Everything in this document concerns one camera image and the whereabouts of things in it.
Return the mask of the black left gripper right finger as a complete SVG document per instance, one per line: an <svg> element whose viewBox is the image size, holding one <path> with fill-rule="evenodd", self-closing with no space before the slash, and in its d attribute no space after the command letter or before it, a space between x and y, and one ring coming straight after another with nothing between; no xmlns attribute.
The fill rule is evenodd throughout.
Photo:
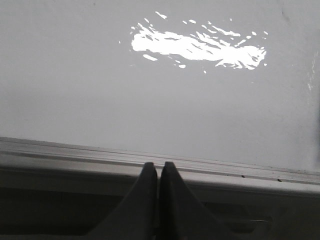
<svg viewBox="0 0 320 240"><path fill-rule="evenodd" d="M159 185L160 240L236 240L195 197L176 166L166 162Z"/></svg>

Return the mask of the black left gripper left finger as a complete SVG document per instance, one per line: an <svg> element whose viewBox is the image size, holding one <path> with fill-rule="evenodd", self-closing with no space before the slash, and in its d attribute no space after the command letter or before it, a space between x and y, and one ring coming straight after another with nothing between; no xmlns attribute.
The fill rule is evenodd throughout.
<svg viewBox="0 0 320 240"><path fill-rule="evenodd" d="M152 162L143 165L130 192L86 240L151 240L153 238L158 176Z"/></svg>

